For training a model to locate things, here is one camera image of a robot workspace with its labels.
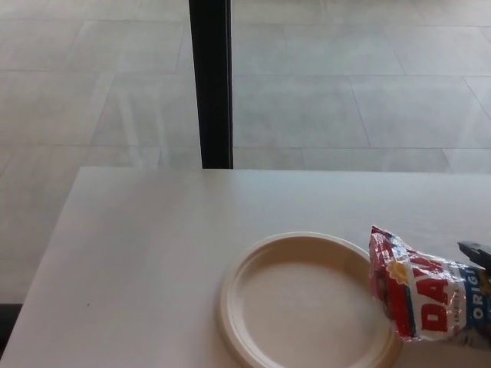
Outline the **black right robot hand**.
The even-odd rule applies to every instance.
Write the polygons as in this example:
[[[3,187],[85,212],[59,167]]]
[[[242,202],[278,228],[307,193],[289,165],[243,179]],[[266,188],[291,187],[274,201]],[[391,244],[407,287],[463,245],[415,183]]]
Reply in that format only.
[[[459,250],[464,253],[472,263],[479,265],[490,273],[491,254],[488,245],[481,245],[473,241],[459,241],[457,244]]]

